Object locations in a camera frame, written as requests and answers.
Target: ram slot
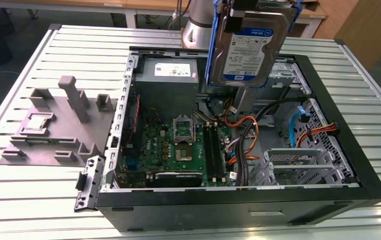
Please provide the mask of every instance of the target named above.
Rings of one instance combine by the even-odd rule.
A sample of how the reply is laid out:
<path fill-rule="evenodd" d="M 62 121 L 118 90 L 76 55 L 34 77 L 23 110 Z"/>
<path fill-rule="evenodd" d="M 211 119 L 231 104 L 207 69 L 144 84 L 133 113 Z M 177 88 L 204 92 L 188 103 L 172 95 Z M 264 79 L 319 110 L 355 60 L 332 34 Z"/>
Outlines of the ram slot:
<path fill-rule="evenodd" d="M 216 177 L 216 165 L 212 157 L 211 147 L 211 127 L 204 126 L 204 148 L 205 148 L 205 161 L 207 161 L 207 176 L 212 180 Z"/>
<path fill-rule="evenodd" d="M 212 149 L 212 160 L 216 168 L 217 180 L 221 180 L 224 176 L 224 167 L 221 160 L 221 150 L 220 150 L 220 137 L 217 127 L 211 127 L 211 149 Z"/>

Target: hard drive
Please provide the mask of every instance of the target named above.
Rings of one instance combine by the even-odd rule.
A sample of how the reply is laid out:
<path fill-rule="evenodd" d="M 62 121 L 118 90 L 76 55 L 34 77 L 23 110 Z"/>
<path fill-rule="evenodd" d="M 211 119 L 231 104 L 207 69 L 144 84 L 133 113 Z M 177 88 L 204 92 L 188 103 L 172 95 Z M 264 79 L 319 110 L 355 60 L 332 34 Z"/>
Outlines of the hard drive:
<path fill-rule="evenodd" d="M 245 11 L 240 31 L 219 31 L 211 66 L 212 86 L 264 86 L 292 26 L 297 9 L 264 7 Z M 228 9 L 221 11 L 219 28 L 225 29 Z"/>

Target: blue hard drive label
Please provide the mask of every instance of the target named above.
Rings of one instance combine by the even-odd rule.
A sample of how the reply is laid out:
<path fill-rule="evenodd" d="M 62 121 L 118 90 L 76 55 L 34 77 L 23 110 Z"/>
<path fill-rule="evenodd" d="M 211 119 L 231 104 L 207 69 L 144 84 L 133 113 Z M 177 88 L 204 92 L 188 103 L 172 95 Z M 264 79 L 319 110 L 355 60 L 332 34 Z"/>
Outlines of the blue hard drive label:
<path fill-rule="evenodd" d="M 273 34 L 273 29 L 253 27 L 244 27 L 233 34 L 224 67 L 228 80 L 249 81 L 256 78 L 265 56 L 263 47 L 272 41 Z"/>

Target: metal table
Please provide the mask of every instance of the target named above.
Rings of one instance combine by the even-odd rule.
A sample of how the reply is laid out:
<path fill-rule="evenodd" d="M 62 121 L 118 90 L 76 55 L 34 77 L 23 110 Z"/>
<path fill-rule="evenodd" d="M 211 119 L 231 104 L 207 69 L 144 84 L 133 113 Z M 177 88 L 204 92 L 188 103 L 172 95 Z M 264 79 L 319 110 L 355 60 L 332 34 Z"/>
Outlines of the metal table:
<path fill-rule="evenodd" d="M 26 117 L 34 88 L 62 75 L 78 78 L 87 96 L 118 96 L 128 47 L 180 47 L 180 32 L 64 25 L 51 29 L 0 107 L 0 154 Z M 381 89 L 347 46 L 333 40 L 288 38 L 284 54 L 308 55 L 381 178 Z M 119 233 L 99 212 L 74 213 L 79 167 L 0 165 L 0 238 L 90 239 L 381 239 L 381 203 L 319 225 Z"/>

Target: desk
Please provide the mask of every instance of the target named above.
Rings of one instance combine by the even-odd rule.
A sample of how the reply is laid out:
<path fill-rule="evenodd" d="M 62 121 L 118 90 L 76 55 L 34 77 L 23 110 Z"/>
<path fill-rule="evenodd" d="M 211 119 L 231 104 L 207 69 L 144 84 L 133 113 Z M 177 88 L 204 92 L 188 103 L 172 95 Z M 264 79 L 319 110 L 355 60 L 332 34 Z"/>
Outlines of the desk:
<path fill-rule="evenodd" d="M 188 0 L 184 0 L 183 10 L 187 4 Z M 137 27 L 137 15 L 172 16 L 176 6 L 176 0 L 0 0 L 0 8 L 124 14 L 130 28 Z M 316 11 L 303 10 L 297 19 L 299 24 L 307 25 L 303 38 L 313 37 L 321 21 L 327 18 L 328 14 L 321 7 Z"/>
<path fill-rule="evenodd" d="M 180 47 L 180 37 L 179 31 L 149 29 L 64 25 L 48 30 L 0 106 L 0 158 L 32 107 L 34 88 L 50 88 L 55 96 L 63 96 L 59 77 L 74 75 L 88 97 L 110 94 L 118 98 L 124 84 L 124 68 L 118 65 L 127 62 L 130 45 Z M 333 40 L 288 38 L 281 53 L 308 55 L 381 179 L 381 89 L 376 82 L 347 47 Z M 79 171 L 80 167 L 0 165 L 0 239 L 381 239 L 381 203 L 317 225 L 119 233 L 99 211 L 74 213 Z"/>

